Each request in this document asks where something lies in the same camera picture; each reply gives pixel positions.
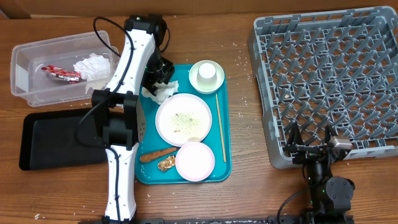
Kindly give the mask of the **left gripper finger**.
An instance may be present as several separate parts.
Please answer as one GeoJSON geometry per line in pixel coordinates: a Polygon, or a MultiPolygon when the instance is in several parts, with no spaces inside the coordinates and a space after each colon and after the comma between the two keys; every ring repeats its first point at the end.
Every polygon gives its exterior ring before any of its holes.
{"type": "Polygon", "coordinates": [[[159,80],[159,84],[164,83],[167,85],[171,78],[172,78],[172,75],[168,74],[165,77],[163,77],[161,80],[159,80]]]}
{"type": "Polygon", "coordinates": [[[153,96],[157,95],[156,91],[158,90],[155,84],[156,83],[151,83],[151,82],[144,83],[144,88],[153,96]]]}

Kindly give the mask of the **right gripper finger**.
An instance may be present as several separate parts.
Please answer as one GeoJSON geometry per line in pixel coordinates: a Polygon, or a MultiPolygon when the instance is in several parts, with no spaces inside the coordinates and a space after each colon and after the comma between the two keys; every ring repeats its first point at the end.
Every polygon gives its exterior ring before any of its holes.
{"type": "Polygon", "coordinates": [[[328,146],[334,146],[335,143],[335,137],[337,136],[337,133],[333,129],[332,125],[328,124],[325,127],[325,144],[328,146]]]}
{"type": "Polygon", "coordinates": [[[302,139],[302,136],[300,133],[299,126],[298,126],[297,122],[294,122],[290,129],[290,135],[286,142],[285,147],[289,148],[289,147],[296,146],[296,145],[303,146],[304,142],[303,142],[303,139],[302,139]]]}

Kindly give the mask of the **white tissue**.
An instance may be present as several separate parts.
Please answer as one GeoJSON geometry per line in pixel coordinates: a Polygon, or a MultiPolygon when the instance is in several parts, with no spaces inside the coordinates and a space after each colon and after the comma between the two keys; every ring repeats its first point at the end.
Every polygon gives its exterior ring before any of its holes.
{"type": "Polygon", "coordinates": [[[80,73],[81,79],[88,82],[106,78],[111,74],[109,59],[94,53],[74,64],[73,68],[75,72],[80,73]]]}
{"type": "Polygon", "coordinates": [[[178,81],[165,83],[155,83],[157,87],[155,95],[149,92],[145,87],[142,87],[141,94],[144,98],[150,98],[152,101],[161,105],[168,97],[172,96],[174,93],[178,92],[178,81]]]}

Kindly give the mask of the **pale green bowl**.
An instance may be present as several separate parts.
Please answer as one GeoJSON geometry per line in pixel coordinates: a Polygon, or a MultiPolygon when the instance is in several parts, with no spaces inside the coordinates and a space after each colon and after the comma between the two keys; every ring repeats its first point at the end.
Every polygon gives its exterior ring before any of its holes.
{"type": "Polygon", "coordinates": [[[199,61],[199,62],[195,63],[191,67],[191,69],[189,71],[189,82],[190,82],[190,84],[192,85],[192,87],[194,87],[194,89],[196,89],[197,92],[202,93],[202,94],[208,95],[208,94],[214,93],[216,90],[218,90],[221,87],[221,85],[223,84],[224,80],[225,80],[225,73],[224,73],[223,68],[221,67],[220,64],[218,64],[218,63],[216,63],[216,62],[214,62],[212,60],[199,61]],[[211,63],[211,64],[213,64],[215,66],[217,79],[216,79],[216,84],[212,88],[204,89],[204,88],[200,88],[198,86],[197,75],[198,75],[199,66],[201,64],[207,63],[207,62],[211,63]]]}

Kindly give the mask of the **white plastic cup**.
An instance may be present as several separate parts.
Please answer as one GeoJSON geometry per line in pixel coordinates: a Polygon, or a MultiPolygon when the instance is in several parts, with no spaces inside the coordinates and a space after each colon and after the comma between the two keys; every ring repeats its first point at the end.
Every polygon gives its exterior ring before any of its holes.
{"type": "Polygon", "coordinates": [[[198,68],[197,83],[200,88],[212,88],[216,84],[216,68],[211,63],[203,63],[198,68]]]}

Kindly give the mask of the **red foil snack wrapper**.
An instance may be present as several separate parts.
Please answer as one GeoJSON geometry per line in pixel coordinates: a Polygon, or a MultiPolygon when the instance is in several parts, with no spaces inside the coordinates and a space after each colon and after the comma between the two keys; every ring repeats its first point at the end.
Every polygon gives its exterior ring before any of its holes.
{"type": "Polygon", "coordinates": [[[44,71],[48,77],[53,78],[55,80],[67,81],[71,84],[79,83],[81,80],[81,73],[68,72],[62,68],[55,67],[53,65],[41,67],[40,69],[44,71]]]}

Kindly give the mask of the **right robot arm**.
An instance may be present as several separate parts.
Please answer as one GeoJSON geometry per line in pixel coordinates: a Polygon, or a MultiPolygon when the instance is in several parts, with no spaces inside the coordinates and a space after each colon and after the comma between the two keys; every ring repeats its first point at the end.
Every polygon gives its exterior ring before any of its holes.
{"type": "Polygon", "coordinates": [[[334,176],[331,165],[342,161],[351,151],[352,143],[348,138],[339,137],[333,128],[325,127],[325,142],[310,146],[302,139],[297,123],[293,123],[285,150],[293,154],[292,162],[302,166],[302,175],[308,187],[290,196],[279,207],[277,222],[284,206],[295,197],[310,193],[312,208],[303,210],[295,217],[294,223],[353,223],[353,218],[346,216],[351,210],[355,184],[352,180],[334,176]]]}

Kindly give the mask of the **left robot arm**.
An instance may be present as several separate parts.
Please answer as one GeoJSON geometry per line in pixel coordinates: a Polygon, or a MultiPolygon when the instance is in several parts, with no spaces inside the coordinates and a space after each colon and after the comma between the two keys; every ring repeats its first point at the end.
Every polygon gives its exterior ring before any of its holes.
{"type": "Polygon", "coordinates": [[[164,37],[170,34],[160,15],[131,15],[121,30],[124,48],[112,79],[91,97],[96,131],[108,160],[108,202],[100,223],[133,223],[136,215],[134,168],[146,131],[141,88],[154,95],[157,84],[168,83],[174,65],[163,58],[164,37]]]}

